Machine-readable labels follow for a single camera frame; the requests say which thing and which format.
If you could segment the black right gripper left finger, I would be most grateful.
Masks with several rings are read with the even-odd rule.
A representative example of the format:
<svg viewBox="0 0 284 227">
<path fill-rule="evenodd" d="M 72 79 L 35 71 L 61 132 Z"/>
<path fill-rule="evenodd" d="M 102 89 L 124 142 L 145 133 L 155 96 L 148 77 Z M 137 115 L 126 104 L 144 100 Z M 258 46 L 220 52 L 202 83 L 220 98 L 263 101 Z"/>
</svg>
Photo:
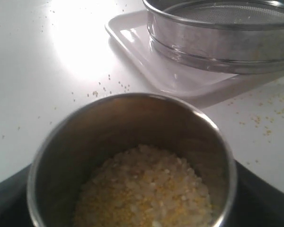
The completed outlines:
<svg viewBox="0 0 284 227">
<path fill-rule="evenodd" d="M 31 227 L 27 208 L 27 176 L 30 166 L 0 183 L 0 227 Z"/>
</svg>

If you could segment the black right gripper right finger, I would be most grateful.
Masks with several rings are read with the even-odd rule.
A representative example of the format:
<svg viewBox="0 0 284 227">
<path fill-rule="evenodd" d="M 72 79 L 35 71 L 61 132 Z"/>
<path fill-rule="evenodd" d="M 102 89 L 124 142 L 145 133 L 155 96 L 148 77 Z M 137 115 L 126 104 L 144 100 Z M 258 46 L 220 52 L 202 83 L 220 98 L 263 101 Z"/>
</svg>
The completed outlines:
<svg viewBox="0 0 284 227">
<path fill-rule="evenodd" d="M 236 162 L 237 195 L 230 227 L 284 227 L 284 193 Z"/>
</svg>

